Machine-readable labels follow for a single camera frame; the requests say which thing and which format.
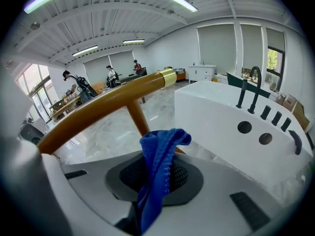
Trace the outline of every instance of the tree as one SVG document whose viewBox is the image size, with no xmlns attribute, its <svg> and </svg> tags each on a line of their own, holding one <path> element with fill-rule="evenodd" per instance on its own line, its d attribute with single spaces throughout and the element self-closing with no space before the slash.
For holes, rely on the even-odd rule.
<svg viewBox="0 0 315 236">
<path fill-rule="evenodd" d="M 268 69 L 274 70 L 277 68 L 278 63 L 278 52 L 268 49 Z"/>
</svg>

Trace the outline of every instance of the wooden handle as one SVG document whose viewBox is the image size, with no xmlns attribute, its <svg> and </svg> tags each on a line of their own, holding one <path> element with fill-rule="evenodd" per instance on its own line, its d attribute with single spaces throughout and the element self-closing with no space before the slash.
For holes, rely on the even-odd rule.
<svg viewBox="0 0 315 236">
<path fill-rule="evenodd" d="M 50 130 L 37 144 L 41 153 L 52 154 L 72 137 L 110 113 L 127 106 L 141 135 L 149 132 L 148 125 L 135 100 L 164 86 L 176 82 L 176 73 L 172 69 L 162 71 L 118 86 L 74 110 Z"/>
</svg>

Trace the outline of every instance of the window blind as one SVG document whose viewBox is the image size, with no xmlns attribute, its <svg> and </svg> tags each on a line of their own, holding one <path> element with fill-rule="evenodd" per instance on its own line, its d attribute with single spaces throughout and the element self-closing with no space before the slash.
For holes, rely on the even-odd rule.
<svg viewBox="0 0 315 236">
<path fill-rule="evenodd" d="M 115 53 L 109 55 L 113 69 L 117 74 L 121 74 L 119 78 L 128 77 L 129 74 L 135 73 L 132 51 Z"/>
<path fill-rule="evenodd" d="M 84 63 L 85 71 L 91 85 L 100 81 L 106 82 L 108 76 L 106 66 L 108 65 L 110 65 L 108 56 L 103 56 Z"/>
<path fill-rule="evenodd" d="M 262 33 L 260 26 L 241 25 L 243 37 L 243 67 L 262 70 Z"/>
<path fill-rule="evenodd" d="M 284 51 L 284 33 L 274 29 L 267 30 L 268 46 Z"/>
<path fill-rule="evenodd" d="M 233 24 L 198 28 L 200 63 L 216 65 L 215 72 L 226 75 L 236 69 L 236 40 Z"/>
</svg>

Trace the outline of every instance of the white sink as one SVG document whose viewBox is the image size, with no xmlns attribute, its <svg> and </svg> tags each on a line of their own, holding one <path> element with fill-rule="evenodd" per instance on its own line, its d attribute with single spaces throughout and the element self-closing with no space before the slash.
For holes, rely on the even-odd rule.
<svg viewBox="0 0 315 236">
<path fill-rule="evenodd" d="M 259 183 L 273 186 L 296 174 L 312 159 L 310 144 L 294 115 L 265 97 L 258 97 L 253 115 L 247 111 L 253 92 L 246 91 L 242 108 L 236 108 L 240 92 L 240 88 L 208 81 L 176 90 L 175 125 L 190 133 L 195 142 Z M 271 111 L 263 120 L 260 115 L 266 105 Z M 277 111 L 282 117 L 274 126 L 271 120 Z M 287 117 L 292 122 L 283 132 L 280 127 Z M 237 128 L 242 121 L 252 125 L 247 134 Z M 294 130 L 302 140 L 300 155 L 295 154 L 295 142 L 288 130 Z M 264 133 L 272 135 L 272 141 L 267 145 L 259 142 Z"/>
<path fill-rule="evenodd" d="M 216 65 L 193 65 L 193 66 L 190 66 L 190 67 L 216 67 Z"/>
</svg>

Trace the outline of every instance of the blue towel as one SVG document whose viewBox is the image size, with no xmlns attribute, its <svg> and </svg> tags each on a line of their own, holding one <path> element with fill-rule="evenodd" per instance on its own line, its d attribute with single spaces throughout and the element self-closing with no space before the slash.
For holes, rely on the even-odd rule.
<svg viewBox="0 0 315 236">
<path fill-rule="evenodd" d="M 189 145 L 190 142 L 190 134 L 175 128 L 153 131 L 140 139 L 147 171 L 147 180 L 138 194 L 138 218 L 142 233 L 160 214 L 162 199 L 169 193 L 170 165 L 176 145 Z"/>
</svg>

